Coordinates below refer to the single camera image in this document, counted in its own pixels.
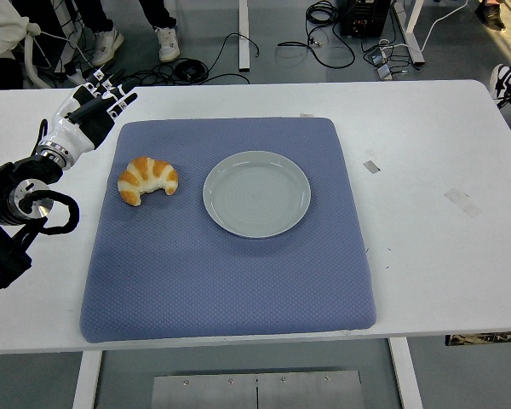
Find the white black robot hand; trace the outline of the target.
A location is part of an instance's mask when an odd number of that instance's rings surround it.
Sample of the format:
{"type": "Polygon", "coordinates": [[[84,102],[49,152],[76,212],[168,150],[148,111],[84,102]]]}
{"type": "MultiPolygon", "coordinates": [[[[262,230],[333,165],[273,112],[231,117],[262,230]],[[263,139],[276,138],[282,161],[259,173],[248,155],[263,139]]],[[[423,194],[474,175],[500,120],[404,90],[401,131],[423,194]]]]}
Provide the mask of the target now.
{"type": "Polygon", "coordinates": [[[137,98],[134,88],[139,81],[121,82],[123,73],[108,75],[100,68],[78,85],[52,117],[49,132],[37,143],[35,153],[66,169],[82,154],[98,148],[118,116],[137,98]]]}

